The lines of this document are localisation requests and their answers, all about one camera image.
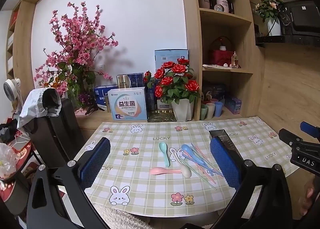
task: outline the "silver bolt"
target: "silver bolt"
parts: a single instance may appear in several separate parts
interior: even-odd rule
[[[279,164],[276,164],[276,165],[275,165],[275,169],[278,170],[278,171],[280,171],[282,168],[281,168],[281,166],[280,166]]]
[[[44,169],[45,169],[45,165],[44,165],[44,164],[42,164],[42,165],[39,166],[39,170],[40,170],[40,171],[42,171],[42,170],[44,170]]]
[[[71,161],[68,162],[68,166],[69,167],[73,167],[75,164],[76,164],[75,160],[71,160]]]
[[[251,167],[253,165],[253,162],[251,160],[245,160],[244,161],[244,164],[247,166],[247,167]]]

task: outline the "clear plastic bag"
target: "clear plastic bag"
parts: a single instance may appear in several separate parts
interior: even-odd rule
[[[0,143],[0,176],[8,177],[16,172],[18,161],[19,158],[12,148],[4,143]]]

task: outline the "purple box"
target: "purple box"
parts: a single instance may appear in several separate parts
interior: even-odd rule
[[[224,106],[234,115],[240,113],[242,101],[236,97],[226,97]]]

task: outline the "plastic cup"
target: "plastic cup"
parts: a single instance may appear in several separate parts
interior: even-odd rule
[[[222,102],[214,102],[214,104],[216,105],[216,109],[214,111],[214,117],[219,117],[219,116],[221,116],[223,103]]]
[[[205,115],[208,112],[208,106],[201,104],[201,109],[200,109],[200,120],[203,121],[205,119]]]
[[[206,106],[208,106],[207,119],[212,119],[216,105],[213,103],[207,103]]]

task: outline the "fan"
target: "fan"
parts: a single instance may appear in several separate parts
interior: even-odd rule
[[[7,79],[3,84],[4,92],[11,102],[18,98],[18,106],[16,113],[21,112],[23,107],[23,99],[21,96],[20,85],[21,81],[19,78]]]

